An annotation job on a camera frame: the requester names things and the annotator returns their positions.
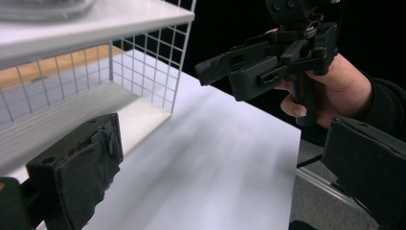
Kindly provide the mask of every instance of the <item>black handle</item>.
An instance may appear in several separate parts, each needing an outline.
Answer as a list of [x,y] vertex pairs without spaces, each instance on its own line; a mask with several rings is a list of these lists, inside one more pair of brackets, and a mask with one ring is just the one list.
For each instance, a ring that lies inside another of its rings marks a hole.
[[301,127],[311,127],[317,123],[316,91],[314,89],[314,80],[305,73],[299,74],[294,78],[293,83],[293,101],[296,104],[302,104],[306,108],[304,117],[296,118],[296,123]]

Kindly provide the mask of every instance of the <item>gray floor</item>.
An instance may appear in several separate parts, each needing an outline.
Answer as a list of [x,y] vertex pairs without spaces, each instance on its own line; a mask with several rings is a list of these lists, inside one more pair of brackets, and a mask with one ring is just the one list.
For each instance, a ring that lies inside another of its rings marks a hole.
[[[298,162],[322,152],[323,148],[302,141]],[[328,181],[334,180],[334,176],[320,162],[305,168]],[[299,176],[296,176],[295,179],[290,219],[304,221],[320,230],[369,230],[378,228],[375,221],[365,212],[349,206]]]

